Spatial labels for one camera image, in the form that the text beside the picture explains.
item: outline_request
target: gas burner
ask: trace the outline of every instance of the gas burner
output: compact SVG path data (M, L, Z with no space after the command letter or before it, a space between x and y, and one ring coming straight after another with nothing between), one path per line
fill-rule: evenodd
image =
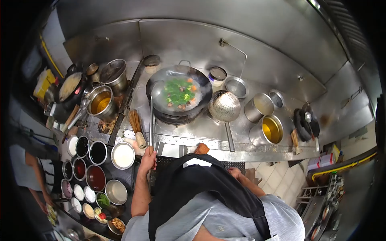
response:
M200 113L202 112L202 109L197 112L186 116L173 116L173 115L166 115L164 113L159 112L158 110L154 109L153 114L154 116L159 119L161 122L169 125L185 125L187 123L192 122Z

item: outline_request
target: soy sauce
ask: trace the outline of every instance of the soy sauce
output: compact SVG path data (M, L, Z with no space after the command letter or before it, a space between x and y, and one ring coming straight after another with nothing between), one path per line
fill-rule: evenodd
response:
M102 163L106 157L105 145L101 142L95 142L91 147L90 157L95 164Z
M87 137L80 137L76 143L76 153L79 157L86 156L89 148L89 142Z

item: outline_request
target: perforated skimmer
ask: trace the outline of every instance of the perforated skimmer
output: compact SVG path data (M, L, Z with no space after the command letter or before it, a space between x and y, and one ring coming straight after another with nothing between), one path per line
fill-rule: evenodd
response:
M213 93L209 102L208 109L210 114L219 121L225 122L227 131L229 150L235 151L232 133L230 132L229 122L234 121L240 114L240 101L229 91L219 90Z

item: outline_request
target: white sauce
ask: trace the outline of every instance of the white sauce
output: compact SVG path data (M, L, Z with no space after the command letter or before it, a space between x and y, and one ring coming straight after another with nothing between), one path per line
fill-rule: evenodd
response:
M78 137L70 137L68 140L68 152L71 156L76 155L76 142L78 141Z
M74 187L74 195L79 201L83 201L85 198L85 194L83 193L83 189L78 184Z
M94 203L95 202L95 199L96 199L96 194L95 192L90 188L90 187L86 187L85 188L85 195L86 195L86 199L90 201L90 203Z
M113 159L115 164L122 168L129 167L134 162L134 152L130 146L125 144L120 144L113 154Z
M81 212L82 211L82 205L80 205L80 202L78 199L76 198L72 198L71 199L71 205L73 206L73 208L75 209L75 211L77 212Z

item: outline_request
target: stainless steel pot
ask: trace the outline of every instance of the stainless steel pot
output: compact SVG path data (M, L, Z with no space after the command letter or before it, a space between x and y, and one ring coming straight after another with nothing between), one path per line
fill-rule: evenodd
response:
M111 87L115 97L121 96L129 84L126 78L126 61L123 59L114 59L103 67L99 81Z
M264 115L271 115L273 111L273 102L271 98L264 93L255 94L244 107L244 113L252 123L259 122Z
M282 138L283 126L279 118L274 115L263 116L249 131L249 139L256 147L278 144Z
M110 98L107 106L98 112L99 103L105 99ZM115 120L118 114L118 106L114 101L113 91L109 86L98 86L91 91L88 96L89 102L87 105L87 113L91 116L98 117L104 122L111 122Z

